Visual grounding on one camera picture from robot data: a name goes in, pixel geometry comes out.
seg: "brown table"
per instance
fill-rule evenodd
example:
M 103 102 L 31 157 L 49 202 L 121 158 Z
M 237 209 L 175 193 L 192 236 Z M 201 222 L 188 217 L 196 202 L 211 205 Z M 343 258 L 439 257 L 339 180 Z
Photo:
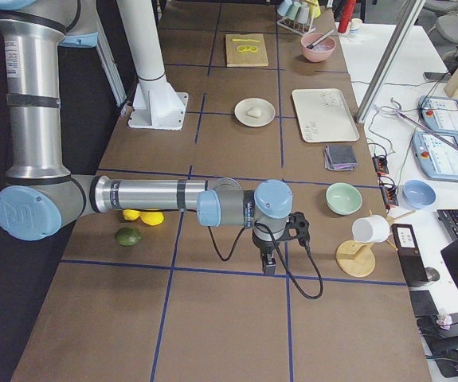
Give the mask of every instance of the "brown table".
M 320 300 L 302 298 L 281 265 L 263 276 L 250 232 L 233 259 L 216 256 L 193 213 L 166 212 L 157 227 L 121 221 L 120 212 L 80 219 L 41 309 L 15 381 L 424 381 L 429 371 L 397 254 L 376 244 L 375 271 L 344 274 L 335 249 L 371 210 L 384 215 L 362 126 L 354 142 L 359 167 L 323 167 L 323 144 L 299 134 L 291 91 L 339 88 L 356 103 L 342 50 L 321 64 L 303 59 L 299 37 L 278 29 L 272 6 L 172 2 L 159 25 L 168 80 L 188 92 L 180 131 L 132 130 L 119 119 L 100 164 L 112 178 L 233 177 L 246 189 L 285 180 L 293 211 L 311 223 L 311 248 L 325 278 Z M 316 21 L 333 27 L 329 10 Z M 267 68 L 226 68 L 226 33 L 264 33 Z M 241 125 L 241 99 L 269 100 L 277 117 L 266 127 Z M 359 187 L 363 206 L 335 215 L 327 187 Z M 143 240 L 122 248 L 113 235 L 136 225 Z M 226 254 L 239 228 L 214 229 Z M 300 282 L 319 283 L 303 248 L 282 246 Z

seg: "green bowl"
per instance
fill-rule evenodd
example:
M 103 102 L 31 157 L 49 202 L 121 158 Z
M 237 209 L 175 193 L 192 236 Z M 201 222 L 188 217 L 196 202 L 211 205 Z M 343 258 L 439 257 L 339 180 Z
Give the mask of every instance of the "green bowl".
M 350 215 L 362 207 L 362 194 L 347 183 L 334 183 L 326 191 L 326 202 L 331 211 Z

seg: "pink bowl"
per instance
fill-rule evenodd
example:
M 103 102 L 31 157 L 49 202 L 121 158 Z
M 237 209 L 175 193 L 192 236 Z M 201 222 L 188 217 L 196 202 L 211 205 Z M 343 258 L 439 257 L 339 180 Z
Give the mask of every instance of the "pink bowl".
M 313 49 L 307 49 L 312 42 L 322 36 L 321 33 L 307 33 L 301 37 L 301 49 L 304 57 L 311 62 L 320 62 L 326 60 L 335 51 L 337 43 L 331 37 L 314 46 Z

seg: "white table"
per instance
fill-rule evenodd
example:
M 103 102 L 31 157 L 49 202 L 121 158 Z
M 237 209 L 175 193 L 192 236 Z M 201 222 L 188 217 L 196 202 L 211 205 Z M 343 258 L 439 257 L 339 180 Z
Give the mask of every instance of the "white table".
M 395 25 L 363 24 L 355 34 L 340 37 L 347 67 L 353 82 L 353 89 L 358 104 L 365 95 L 368 83 L 372 80 L 375 69 L 381 60 Z M 383 145 L 391 151 L 389 142 L 370 131 L 370 124 L 378 107 L 392 106 L 390 100 L 398 101 L 402 110 L 416 109 L 418 100 L 432 89 L 434 83 L 423 84 L 423 72 L 446 72 L 443 61 L 434 49 L 427 34 L 420 26 L 414 26 L 409 32 L 406 43 L 392 63 L 385 84 L 374 102 L 374 106 L 365 121 L 366 137 L 372 142 Z M 411 84 L 421 86 L 398 86 L 394 84 Z M 444 85 L 438 85 L 431 93 L 434 96 L 446 96 Z M 408 115 L 418 120 L 417 111 Z M 416 211 L 399 223 L 411 224 L 417 237 L 421 257 L 426 267 L 433 267 L 440 272 L 440 280 L 423 288 L 429 289 L 441 314 L 458 312 L 458 290 L 448 273 L 440 255 L 440 250 L 450 243 L 450 239 L 441 223 L 436 218 L 436 209 L 458 209 L 458 183 L 447 181 L 430 181 L 422 173 L 411 150 L 408 150 L 409 140 L 414 127 L 398 117 L 377 115 L 371 127 L 372 131 L 386 137 L 393 143 L 396 154 L 388 157 L 389 175 L 399 184 L 399 204 L 390 211 L 391 216 L 400 216 L 410 209 L 400 197 L 401 185 L 410 179 L 419 179 L 429 183 L 436 191 L 436 202 L 428 209 Z M 458 381 L 457 378 L 445 379 L 434 361 L 429 361 L 429 369 L 433 381 Z

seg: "black phone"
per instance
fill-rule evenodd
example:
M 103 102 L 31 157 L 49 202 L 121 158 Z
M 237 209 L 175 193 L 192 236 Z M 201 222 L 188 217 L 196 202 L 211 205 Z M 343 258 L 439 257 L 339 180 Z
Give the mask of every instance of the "black phone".
M 452 75 L 448 72 L 441 73 L 441 72 L 423 72 L 423 77 L 427 81 L 436 81 L 436 82 L 448 82 Z

